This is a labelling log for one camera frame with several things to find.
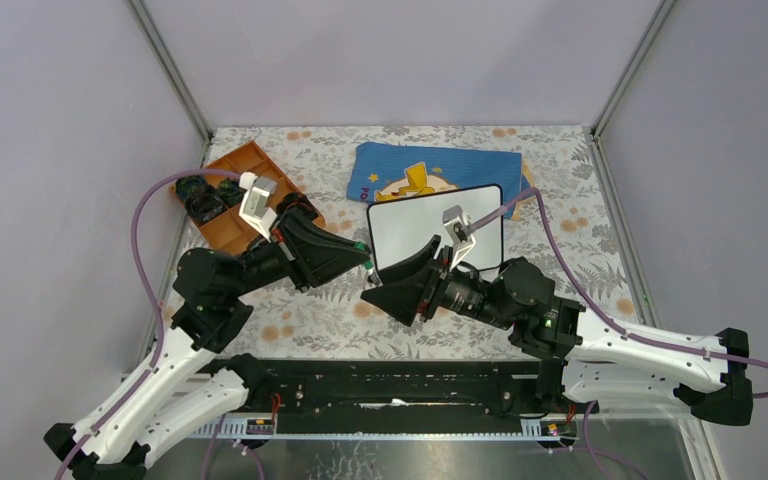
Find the green whiteboard marker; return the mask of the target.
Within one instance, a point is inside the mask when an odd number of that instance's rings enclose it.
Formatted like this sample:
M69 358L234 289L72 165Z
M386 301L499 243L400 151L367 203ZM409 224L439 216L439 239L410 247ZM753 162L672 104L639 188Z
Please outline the green whiteboard marker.
M366 282L374 287L380 285L380 279L374 267L366 269Z

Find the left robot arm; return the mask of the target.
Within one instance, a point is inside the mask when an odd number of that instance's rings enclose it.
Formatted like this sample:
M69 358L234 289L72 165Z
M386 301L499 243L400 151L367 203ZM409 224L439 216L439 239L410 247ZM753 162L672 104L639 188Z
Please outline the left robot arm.
M173 289L183 299L148 356L83 419L57 423L44 441L61 465L57 478L142 479L166 452L208 421L270 400L272 381L250 354L228 360L184 397L178 387L210 364L241 332L254 309L243 295L284 278L305 292L371 258L368 248L319 228L301 209L286 210L267 236L238 254L186 251Z

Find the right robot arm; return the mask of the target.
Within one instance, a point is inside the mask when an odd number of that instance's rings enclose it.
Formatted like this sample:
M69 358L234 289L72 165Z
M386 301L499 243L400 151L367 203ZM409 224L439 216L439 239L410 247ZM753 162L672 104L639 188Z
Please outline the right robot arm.
M555 282L523 257L504 261L491 281L464 263L439 236L384 268L363 301L409 326L444 309L503 330L509 342L550 365L533 386L535 402L557 412L608 400L684 405L700 420L746 426L752 385L742 359L745 332L727 328L686 335L616 320L555 293Z

